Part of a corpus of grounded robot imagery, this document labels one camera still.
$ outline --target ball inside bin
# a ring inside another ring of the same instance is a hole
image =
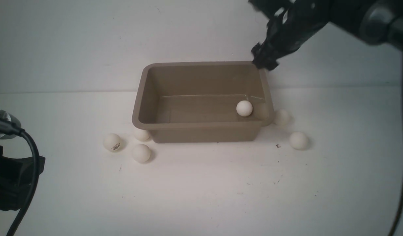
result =
[[[236,112],[240,116],[249,116],[253,112],[253,105],[249,101],[240,101],[236,106]]]

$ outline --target ping pong ball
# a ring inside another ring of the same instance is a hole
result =
[[[294,132],[289,137],[289,143],[294,149],[305,150],[308,147],[308,137],[305,133]]]
[[[123,140],[115,133],[110,133],[105,137],[103,144],[108,151],[116,152],[123,145]]]
[[[150,137],[150,134],[147,130],[135,128],[133,136],[139,141],[146,141]]]
[[[240,101],[236,106],[236,112],[240,116],[249,116],[253,112],[253,105],[249,101]]]
[[[138,163],[144,163],[147,160],[149,160],[150,153],[151,153],[150,149],[148,148],[148,146],[144,144],[136,145],[131,151],[134,160],[137,161]]]
[[[275,113],[273,122],[278,126],[285,126],[290,122],[290,114],[285,109],[280,109]]]

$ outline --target tan plastic bin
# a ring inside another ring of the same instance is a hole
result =
[[[241,117],[236,105],[253,104]],[[143,70],[133,125],[156,143],[252,141],[272,122],[266,73],[251,62],[159,63]]]

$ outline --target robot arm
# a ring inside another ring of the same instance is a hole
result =
[[[257,68],[275,69],[327,23],[369,45],[403,45],[403,0],[249,0],[269,23],[267,37],[251,50]]]

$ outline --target white wall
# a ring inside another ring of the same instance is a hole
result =
[[[247,0],[0,0],[0,93],[136,90],[150,63],[251,60],[267,19]],[[328,25],[274,87],[397,85],[400,53]]]

